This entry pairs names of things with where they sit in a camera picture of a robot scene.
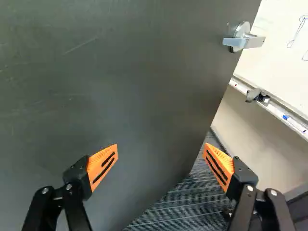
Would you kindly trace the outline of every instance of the door handle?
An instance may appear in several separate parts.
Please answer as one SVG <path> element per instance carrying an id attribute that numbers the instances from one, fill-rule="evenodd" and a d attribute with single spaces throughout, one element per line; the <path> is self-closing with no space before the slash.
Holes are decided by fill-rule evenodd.
<path id="1" fill-rule="evenodd" d="M 242 49 L 261 47 L 265 41 L 265 36 L 250 34 L 250 23 L 240 23 L 232 38 L 224 38 L 222 44 L 230 47 L 230 52 L 234 53 Z"/>

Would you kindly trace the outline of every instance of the wall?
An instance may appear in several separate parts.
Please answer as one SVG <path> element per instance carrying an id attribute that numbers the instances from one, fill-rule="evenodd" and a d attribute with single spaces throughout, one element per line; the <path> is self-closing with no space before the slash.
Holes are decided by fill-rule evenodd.
<path id="1" fill-rule="evenodd" d="M 212 123 L 230 155 L 258 176 L 259 189 L 282 193 L 303 188 L 308 179 L 308 142 L 245 96 L 228 87 Z"/>

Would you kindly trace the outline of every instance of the bolt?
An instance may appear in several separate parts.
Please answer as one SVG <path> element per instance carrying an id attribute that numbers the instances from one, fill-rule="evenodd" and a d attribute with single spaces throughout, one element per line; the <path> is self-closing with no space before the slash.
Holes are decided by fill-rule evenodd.
<path id="1" fill-rule="evenodd" d="M 277 192 L 276 192 L 275 190 L 273 190 L 273 189 L 270 191 L 270 193 L 271 193 L 273 196 L 277 196 Z"/>
<path id="2" fill-rule="evenodd" d="M 68 184 L 67 186 L 66 186 L 66 190 L 70 190 L 72 188 L 72 185 L 71 184 Z"/>
<path id="3" fill-rule="evenodd" d="M 251 191 L 251 192 L 254 190 L 254 188 L 251 187 L 250 185 L 247 186 L 247 189 L 248 189 L 249 191 Z"/>
<path id="4" fill-rule="evenodd" d="M 49 191 L 48 188 L 44 188 L 43 191 L 42 191 L 42 194 L 46 194 L 48 191 Z"/>

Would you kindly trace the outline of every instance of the floor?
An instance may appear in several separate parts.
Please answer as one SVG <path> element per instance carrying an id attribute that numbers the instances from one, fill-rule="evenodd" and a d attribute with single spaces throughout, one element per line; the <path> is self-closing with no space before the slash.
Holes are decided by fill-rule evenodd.
<path id="1" fill-rule="evenodd" d="M 225 151 L 212 131 L 205 142 Z M 226 227 L 221 211 L 231 207 L 229 199 L 202 158 L 182 182 L 171 189 L 123 231 L 220 231 Z"/>

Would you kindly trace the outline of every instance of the marker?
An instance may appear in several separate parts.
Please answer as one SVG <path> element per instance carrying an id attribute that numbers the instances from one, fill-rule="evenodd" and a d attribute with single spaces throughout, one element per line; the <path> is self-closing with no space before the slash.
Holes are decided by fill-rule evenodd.
<path id="1" fill-rule="evenodd" d="M 297 123 L 295 120 L 293 120 L 291 117 L 287 115 L 283 115 L 282 118 L 286 121 L 288 121 L 294 128 L 300 130 L 302 133 L 305 133 L 307 131 L 307 128 L 302 126 L 301 124 Z"/>

